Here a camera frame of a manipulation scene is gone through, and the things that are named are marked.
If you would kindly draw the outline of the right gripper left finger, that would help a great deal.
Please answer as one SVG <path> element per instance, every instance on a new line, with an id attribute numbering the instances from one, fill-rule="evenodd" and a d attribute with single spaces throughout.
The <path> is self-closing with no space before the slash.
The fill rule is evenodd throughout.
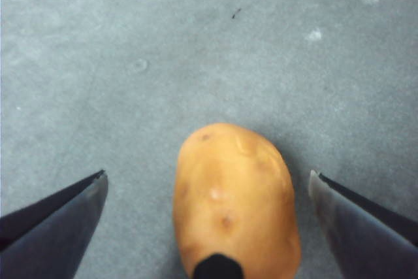
<path id="1" fill-rule="evenodd" d="M 74 278 L 107 194 L 100 170 L 1 217 L 1 277 Z"/>

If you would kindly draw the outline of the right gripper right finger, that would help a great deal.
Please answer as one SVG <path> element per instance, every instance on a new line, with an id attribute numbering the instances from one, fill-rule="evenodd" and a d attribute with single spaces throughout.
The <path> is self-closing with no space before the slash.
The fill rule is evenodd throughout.
<path id="1" fill-rule="evenodd" d="M 308 193 L 344 278 L 416 278 L 417 222 L 320 172 Z"/>

